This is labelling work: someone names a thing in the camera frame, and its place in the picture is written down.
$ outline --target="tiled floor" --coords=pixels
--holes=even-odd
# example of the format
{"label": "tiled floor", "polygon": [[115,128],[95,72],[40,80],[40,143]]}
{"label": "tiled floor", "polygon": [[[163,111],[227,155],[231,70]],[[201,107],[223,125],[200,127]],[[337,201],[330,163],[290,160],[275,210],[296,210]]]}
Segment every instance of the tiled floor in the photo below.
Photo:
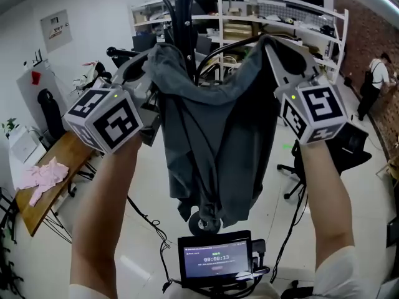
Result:
{"label": "tiled floor", "polygon": [[[349,116],[358,101],[352,91],[339,81],[341,94]],[[394,216],[392,192],[387,178],[375,175],[385,163],[380,143],[368,118],[356,124],[370,133],[365,150],[373,158],[342,174],[353,208],[353,230],[357,246],[362,277],[375,297],[379,284],[392,268],[395,249],[385,248],[386,224]],[[221,232],[249,229],[254,239],[267,241],[265,263],[273,268],[278,251],[286,237],[296,208],[297,196],[285,201],[282,195],[292,188],[297,179],[276,170],[277,164],[293,164],[291,150],[293,133],[283,125],[277,126],[269,166],[264,178],[264,190],[252,208],[249,219]],[[76,207],[85,192],[87,183],[80,183],[74,199],[62,206],[61,218],[72,228]],[[150,219],[159,219],[161,228],[173,243],[165,251],[165,260],[170,275],[179,278],[176,241],[179,236],[190,235],[188,225],[176,209],[178,201],[169,198],[168,174],[161,133],[153,148],[142,147],[137,170],[130,188],[130,196]],[[29,237],[22,220],[17,223],[18,244],[13,245],[12,260],[16,272],[25,279],[21,288],[29,299],[67,298],[70,268],[70,245],[58,238],[42,225],[36,236]],[[165,274],[159,257],[160,239],[135,211],[127,205],[122,235],[117,247],[118,293],[120,298],[158,299]],[[291,280],[300,280],[300,286],[312,285],[315,266],[315,235],[309,210],[306,209],[295,227],[284,255],[280,261],[275,287],[286,289]],[[2,293],[9,298],[9,293]]]}

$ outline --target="digital display screen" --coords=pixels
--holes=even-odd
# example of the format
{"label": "digital display screen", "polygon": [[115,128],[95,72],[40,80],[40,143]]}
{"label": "digital display screen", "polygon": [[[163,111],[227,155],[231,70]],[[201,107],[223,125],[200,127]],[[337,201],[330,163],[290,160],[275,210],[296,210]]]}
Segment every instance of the digital display screen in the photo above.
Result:
{"label": "digital display screen", "polygon": [[245,272],[248,267],[247,243],[184,248],[187,278],[213,277]]}

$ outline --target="shelving unit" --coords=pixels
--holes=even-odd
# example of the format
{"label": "shelving unit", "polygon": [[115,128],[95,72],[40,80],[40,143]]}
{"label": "shelving unit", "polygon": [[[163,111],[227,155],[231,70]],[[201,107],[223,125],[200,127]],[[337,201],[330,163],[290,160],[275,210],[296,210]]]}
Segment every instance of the shelving unit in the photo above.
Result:
{"label": "shelving unit", "polygon": [[[329,19],[332,19],[334,22],[334,31],[335,31],[335,37],[328,36],[327,34],[323,34],[319,31],[309,29],[308,27],[305,27],[303,22],[295,21],[293,24],[288,24],[285,22],[279,22],[279,21],[273,21],[269,19],[263,19],[260,17],[254,17],[254,16],[228,16],[223,14],[223,0],[218,0],[218,10],[217,10],[217,15],[200,15],[200,16],[193,16],[192,19],[194,21],[197,20],[218,20],[219,22],[219,35],[218,36],[209,36],[210,39],[212,39],[213,43],[217,43],[220,46],[226,45],[226,44],[231,44],[234,42],[237,42],[238,40],[229,40],[229,39],[224,39],[224,34],[223,34],[223,27],[224,23],[228,21],[244,21],[244,22],[257,22],[260,24],[267,24],[267,28],[283,28],[283,29],[288,29],[292,30],[296,33],[300,33],[302,36],[309,37],[310,40],[321,40],[325,41],[325,45],[327,48],[327,44],[329,42],[336,43],[339,47],[339,56],[337,57],[337,63],[335,63],[331,59],[331,54],[332,54],[332,46],[333,44],[330,44],[330,52],[328,52],[329,56],[324,56],[323,59],[318,59],[317,57],[314,57],[315,61],[319,65],[323,65],[326,68],[326,72],[330,73],[330,80],[331,82],[335,83],[337,81],[338,75],[339,75],[339,69],[342,64],[342,60],[344,58],[344,46],[346,43],[346,38],[347,38],[347,30],[348,30],[348,23],[349,23],[349,12],[348,10],[345,10],[343,14],[337,13],[336,11],[331,11],[323,7],[315,6],[313,4],[309,4],[303,1],[299,0],[256,0],[257,3],[265,3],[265,1],[268,1],[270,4],[274,4],[278,2],[279,4],[281,3],[289,3],[289,4],[294,4],[296,6],[300,6],[303,9],[310,9],[312,12],[320,12],[321,14],[325,15]],[[161,5],[162,1],[161,0],[153,0],[149,1],[145,4],[142,4],[140,6],[134,6],[132,7],[132,12],[134,10],[137,10],[139,8],[143,7],[148,7],[148,6],[158,6]],[[336,22],[338,21],[343,21],[343,31],[342,31],[342,37],[339,36],[339,32],[336,26]],[[140,23],[134,23],[134,27],[140,27],[140,26],[147,26],[151,24],[156,24],[156,23],[164,23],[164,22],[170,22],[170,19],[155,19],[151,21],[145,21],[145,22],[140,22]],[[247,47],[254,47],[256,44],[248,44]],[[231,68],[231,67],[239,67],[241,63],[238,63],[237,65],[230,64],[230,63],[224,63],[224,54],[219,55],[219,64],[221,67],[220,70],[220,76],[219,78],[222,80],[224,77],[224,72],[223,68]]]}

